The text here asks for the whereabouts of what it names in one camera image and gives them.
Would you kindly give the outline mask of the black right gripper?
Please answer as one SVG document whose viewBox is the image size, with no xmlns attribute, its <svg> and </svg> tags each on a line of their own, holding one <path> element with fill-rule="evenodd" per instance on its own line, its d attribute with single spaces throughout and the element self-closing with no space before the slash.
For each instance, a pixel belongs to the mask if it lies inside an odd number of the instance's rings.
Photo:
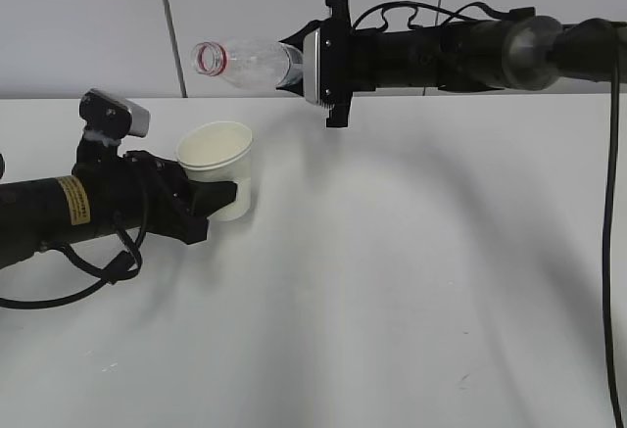
<svg viewBox="0 0 627 428">
<path fill-rule="evenodd" d="M 434 87 L 439 30 L 412 21 L 421 10 L 440 8 L 422 2 L 378 4 L 351 20 L 349 0 L 325 0 L 329 17 L 313 20 L 280 40 L 294 64 L 320 64 L 320 103 L 326 126 L 349 124 L 356 93 L 381 88 Z M 277 91 L 304 98 L 304 83 L 281 84 Z"/>
</svg>

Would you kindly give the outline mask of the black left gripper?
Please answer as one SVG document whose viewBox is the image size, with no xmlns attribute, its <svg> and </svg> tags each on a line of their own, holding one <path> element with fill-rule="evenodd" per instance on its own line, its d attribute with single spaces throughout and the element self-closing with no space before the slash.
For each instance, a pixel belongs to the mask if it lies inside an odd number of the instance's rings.
<svg viewBox="0 0 627 428">
<path fill-rule="evenodd" d="M 118 154 L 116 146 L 83 137 L 76 149 L 72 175 L 87 193 L 96 237 L 144 225 L 146 231 L 184 244 L 208 238 L 208 217 L 236 201 L 238 186 L 230 180 L 189 180 L 174 161 L 146 151 Z"/>
</svg>

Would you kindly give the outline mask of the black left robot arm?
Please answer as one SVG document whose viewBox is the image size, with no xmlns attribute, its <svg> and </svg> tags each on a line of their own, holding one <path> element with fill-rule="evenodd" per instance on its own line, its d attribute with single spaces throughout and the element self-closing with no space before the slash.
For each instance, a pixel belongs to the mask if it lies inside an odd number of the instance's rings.
<svg viewBox="0 0 627 428">
<path fill-rule="evenodd" d="M 208 237 L 209 217 L 234 203 L 231 180 L 199 182 L 176 162 L 81 140 L 69 176 L 1 187 L 1 264 L 30 259 L 52 245 L 74 244 L 144 226 L 184 244 Z"/>
</svg>

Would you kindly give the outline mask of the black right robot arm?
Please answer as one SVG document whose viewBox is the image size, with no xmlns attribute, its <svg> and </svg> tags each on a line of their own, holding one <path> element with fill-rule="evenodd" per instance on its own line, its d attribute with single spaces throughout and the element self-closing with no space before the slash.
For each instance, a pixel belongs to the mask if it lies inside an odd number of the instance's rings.
<svg viewBox="0 0 627 428">
<path fill-rule="evenodd" d="M 563 24 L 532 7 L 500 12 L 476 2 L 484 19 L 456 10 L 437 25 L 408 21 L 406 30 L 392 31 L 387 22 L 363 28 L 348 0 L 325 4 L 326 19 L 283 39 L 302 65 L 278 87 L 327 109 L 331 128 L 348 125 L 355 94 L 378 89 L 541 91 L 568 78 L 607 82 L 617 94 L 626 83 L 624 22 Z"/>
</svg>

